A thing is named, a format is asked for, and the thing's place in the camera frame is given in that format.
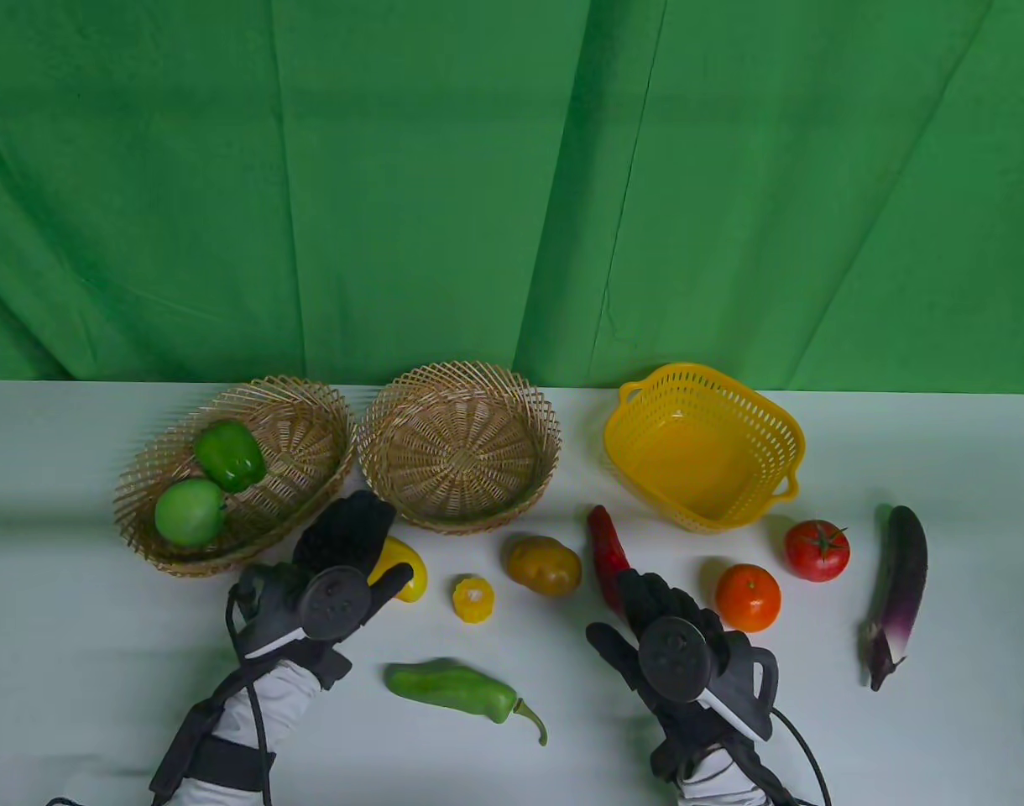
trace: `pepper stem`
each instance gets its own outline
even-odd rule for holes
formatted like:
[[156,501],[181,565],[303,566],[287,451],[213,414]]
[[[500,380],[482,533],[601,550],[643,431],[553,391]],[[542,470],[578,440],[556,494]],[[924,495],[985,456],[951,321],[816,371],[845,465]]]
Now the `pepper stem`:
[[523,702],[523,698],[516,699],[515,706],[512,706],[512,713],[519,714],[520,717],[527,717],[528,720],[534,722],[538,726],[538,732],[541,733],[538,737],[538,744],[542,745],[543,748],[547,746],[550,741],[550,732],[546,730],[546,725],[543,724],[542,719],[538,718],[535,711],[527,708],[527,703]]

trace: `black cable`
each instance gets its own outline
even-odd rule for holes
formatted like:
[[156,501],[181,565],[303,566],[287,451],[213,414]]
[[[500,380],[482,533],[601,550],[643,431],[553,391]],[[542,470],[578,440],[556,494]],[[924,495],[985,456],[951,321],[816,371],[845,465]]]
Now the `black cable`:
[[[246,660],[244,653],[240,651],[240,637],[236,632],[236,622],[232,621],[239,591],[240,588],[236,585],[228,589],[228,602],[225,603],[225,627],[228,629],[228,640],[232,642],[236,659],[243,667]],[[258,693],[254,690],[254,684],[250,682],[247,684],[247,698],[251,703],[251,714],[254,715],[254,732],[258,738],[258,763],[262,765],[262,803],[263,806],[272,806],[273,801],[269,794],[269,748],[266,746],[266,723],[262,719],[262,706],[258,703]]]
[[[811,768],[814,771],[814,775],[818,778],[818,787],[821,790],[822,798],[826,801],[826,806],[834,806],[834,802],[831,802],[831,799],[829,798],[829,787],[826,787],[826,776],[821,773],[821,767],[818,766],[818,760],[815,759],[814,753],[811,753],[811,746],[807,745],[807,740],[800,735],[799,730],[796,729],[796,725],[793,725],[792,721],[788,720],[788,717],[785,717],[784,714],[781,714],[780,711],[777,711],[776,709],[773,709],[772,711],[773,715],[784,723],[784,727],[788,729],[788,732],[796,737],[800,748],[803,748],[803,752],[807,754],[807,760],[808,762],[811,762]],[[814,806],[814,804],[808,803],[807,801],[800,801],[798,798],[796,799],[796,803],[800,804],[800,806]]]

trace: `white sleeve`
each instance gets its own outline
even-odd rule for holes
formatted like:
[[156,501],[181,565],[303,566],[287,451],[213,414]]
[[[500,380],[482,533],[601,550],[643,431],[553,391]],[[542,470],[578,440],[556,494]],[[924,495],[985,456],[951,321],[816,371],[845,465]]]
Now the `white sleeve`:
[[678,782],[680,806],[770,806],[770,799],[742,774],[727,750],[717,748]]
[[[256,680],[254,691],[262,707],[266,745],[270,753],[276,753],[279,746],[292,733],[314,695],[321,690],[317,678],[292,661],[279,662],[272,672]],[[254,714],[247,688],[233,694],[225,703],[225,713],[217,721],[213,735],[248,748],[258,747],[258,733],[255,732]],[[166,806],[258,806],[260,803],[262,795],[258,792],[227,790],[225,787],[184,778]]]

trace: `eggplant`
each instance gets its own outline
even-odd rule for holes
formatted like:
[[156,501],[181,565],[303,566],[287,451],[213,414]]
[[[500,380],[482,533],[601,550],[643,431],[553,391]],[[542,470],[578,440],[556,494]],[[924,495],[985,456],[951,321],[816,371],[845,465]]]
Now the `eggplant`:
[[893,507],[889,513],[885,561],[888,592],[880,618],[869,623],[866,651],[869,687],[874,691],[907,656],[907,640],[926,588],[926,533],[906,506]]

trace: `white table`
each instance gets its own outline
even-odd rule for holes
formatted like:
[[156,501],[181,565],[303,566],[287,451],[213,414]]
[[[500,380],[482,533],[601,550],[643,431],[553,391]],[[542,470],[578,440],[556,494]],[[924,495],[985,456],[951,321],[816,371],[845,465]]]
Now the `white table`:
[[[0,806],[60,794],[89,806],[147,803],[179,719],[230,668],[221,623],[230,580],[156,571],[124,547],[110,506],[140,443],[217,388],[0,383]],[[358,407],[373,395],[344,391]],[[656,723],[583,640],[590,621],[607,618],[593,583],[553,602],[498,564],[509,534],[585,549],[585,513],[604,503],[632,563],[664,569],[693,595],[708,594],[727,561],[774,571],[784,610],[758,640],[776,652],[777,706],[811,743],[836,803],[1024,804],[1022,396],[771,394],[807,432],[803,498],[737,534],[697,538],[654,517],[605,468],[600,434],[615,392],[547,394],[565,450],[543,502],[485,537],[393,526],[420,550],[430,591],[417,605],[391,603],[344,644],[355,669],[285,748],[275,802],[671,802],[647,771]],[[878,572],[883,502],[920,515],[930,572],[910,660],[876,694],[861,686],[856,633]],[[814,586],[784,570],[766,535],[785,515],[849,526],[854,559],[841,580]],[[451,580],[467,571],[497,590],[496,617],[478,628],[449,603]],[[436,655],[517,687],[549,725],[550,748],[526,720],[498,726],[383,690],[385,662]],[[761,755],[796,795],[820,803],[783,726]]]

